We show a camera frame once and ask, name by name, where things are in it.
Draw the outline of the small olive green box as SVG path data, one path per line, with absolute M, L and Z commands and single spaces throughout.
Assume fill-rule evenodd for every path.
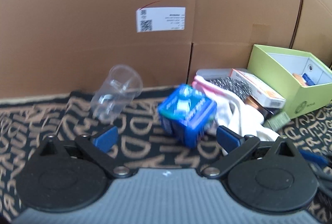
M 263 124 L 264 127 L 277 132 L 278 130 L 282 129 L 290 122 L 290 118 L 286 112 L 282 111 L 277 115 L 272 116 L 270 119 L 266 120 Z

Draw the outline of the blue printed box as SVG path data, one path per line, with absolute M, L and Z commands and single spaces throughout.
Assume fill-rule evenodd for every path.
M 196 148 L 211 128 L 217 103 L 188 84 L 176 88 L 157 108 L 162 128 L 188 148 Z

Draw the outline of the white orange medicine box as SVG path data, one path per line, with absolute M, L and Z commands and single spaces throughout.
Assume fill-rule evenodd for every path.
M 251 89 L 251 96 L 264 108 L 282 109 L 286 99 L 255 75 L 232 69 L 230 77 L 246 82 Z

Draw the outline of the steel wool scrubber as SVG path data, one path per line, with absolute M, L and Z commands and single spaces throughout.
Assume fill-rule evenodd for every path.
M 228 90 L 236 94 L 243 102 L 251 95 L 252 90 L 245 81 L 237 80 L 231 77 L 223 77 L 210 79 L 208 82 L 216 85 L 224 90 Z

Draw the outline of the clear plastic cup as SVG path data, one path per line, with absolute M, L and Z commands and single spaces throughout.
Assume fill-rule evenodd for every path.
M 132 67 L 113 66 L 91 99 L 92 115 L 101 122 L 114 123 L 123 109 L 140 96 L 142 89 L 141 76 Z

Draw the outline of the patterned black tan rug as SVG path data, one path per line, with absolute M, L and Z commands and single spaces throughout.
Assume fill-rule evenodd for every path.
M 115 120 L 117 143 L 109 155 L 130 168 L 203 168 L 221 157 L 221 147 L 206 135 L 196 149 L 187 149 L 161 129 L 157 106 L 171 88 L 141 93 Z M 16 176 L 48 135 L 72 140 L 94 134 L 106 125 L 92 117 L 92 96 L 73 91 L 62 96 L 1 101 L 1 216 L 12 221 L 22 211 Z M 331 106 L 291 120 L 280 130 L 294 145 L 316 154 L 331 152 Z

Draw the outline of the lime green shoe box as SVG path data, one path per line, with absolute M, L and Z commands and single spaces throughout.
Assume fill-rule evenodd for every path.
M 331 70 L 312 53 L 254 45 L 247 69 L 286 99 L 291 119 L 331 102 Z

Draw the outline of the large brown cardboard box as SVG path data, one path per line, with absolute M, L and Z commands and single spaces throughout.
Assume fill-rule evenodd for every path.
M 1 98 L 96 90 L 116 64 L 146 87 L 245 67 L 254 44 L 331 62 L 331 0 L 1 0 Z

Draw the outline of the white shipping label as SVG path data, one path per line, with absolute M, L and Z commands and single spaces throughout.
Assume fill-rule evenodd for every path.
M 137 32 L 181 31 L 185 17 L 185 7 L 144 7 L 136 11 Z

